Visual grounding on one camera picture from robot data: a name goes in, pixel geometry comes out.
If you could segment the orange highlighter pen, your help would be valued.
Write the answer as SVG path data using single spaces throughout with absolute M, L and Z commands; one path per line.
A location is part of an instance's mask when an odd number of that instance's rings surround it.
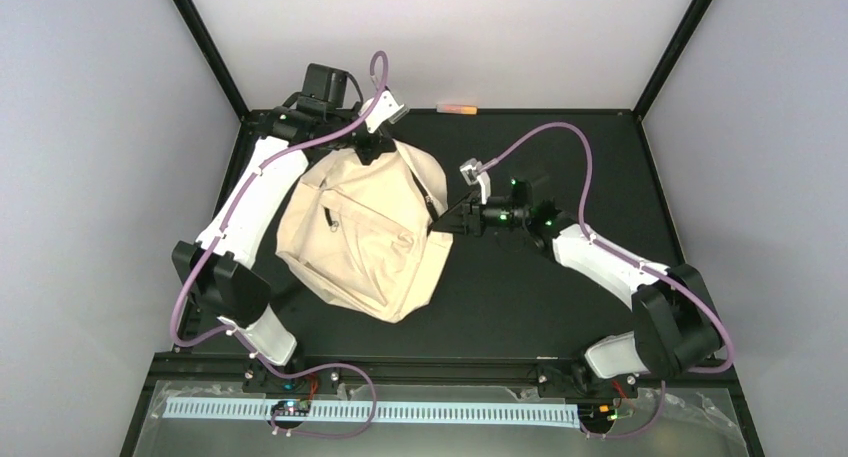
M 443 114 L 452 114 L 452 115 L 477 115 L 478 108 L 472 105 L 460 105 L 460 104 L 437 104 L 436 111 L 438 113 Z

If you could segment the beige canvas backpack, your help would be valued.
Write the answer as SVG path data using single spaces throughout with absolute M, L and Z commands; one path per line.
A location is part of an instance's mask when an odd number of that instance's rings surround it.
M 333 151 L 296 183 L 276 255 L 324 302 L 397 323 L 430 303 L 453 238 L 442 166 L 403 142 L 369 165 Z

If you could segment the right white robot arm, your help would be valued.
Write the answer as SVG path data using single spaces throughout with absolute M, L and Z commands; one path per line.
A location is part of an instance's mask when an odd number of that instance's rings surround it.
M 694 267 L 668 267 L 602 239 L 553 200 L 535 199 L 527 180 L 512 180 L 502 197 L 473 190 L 430 228 L 474 237 L 489 229 L 522 232 L 540 253 L 593 281 L 631 312 L 631 331 L 589 345 L 570 367 L 571 385 L 582 395 L 596 395 L 621 376 L 669 380 L 694 372 L 726 343 L 700 298 L 706 286 Z

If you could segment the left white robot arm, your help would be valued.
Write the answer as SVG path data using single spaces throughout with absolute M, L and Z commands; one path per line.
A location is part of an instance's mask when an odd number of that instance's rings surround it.
M 375 93 L 358 93 L 345 107 L 346 90 L 360 90 L 349 72 L 312 63 L 302 87 L 256 121 L 252 154 L 212 221 L 171 254 L 181 281 L 169 332 L 173 344 L 191 348 L 225 333 L 253 357 L 284 367 L 297 348 L 271 306 L 269 283 L 253 269 L 257 253 L 284 198 L 307 171 L 311 150 L 351 149 L 372 162 L 386 150 L 382 128 L 405 109 L 388 87 L 386 54 L 369 68 Z

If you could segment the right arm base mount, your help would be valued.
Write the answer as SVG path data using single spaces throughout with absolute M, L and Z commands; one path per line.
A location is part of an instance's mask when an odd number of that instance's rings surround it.
M 638 396 L 637 388 L 624 378 L 597 377 L 587 365 L 574 360 L 541 361 L 534 366 L 532 379 L 542 397 L 562 397 L 578 403 L 608 403 Z

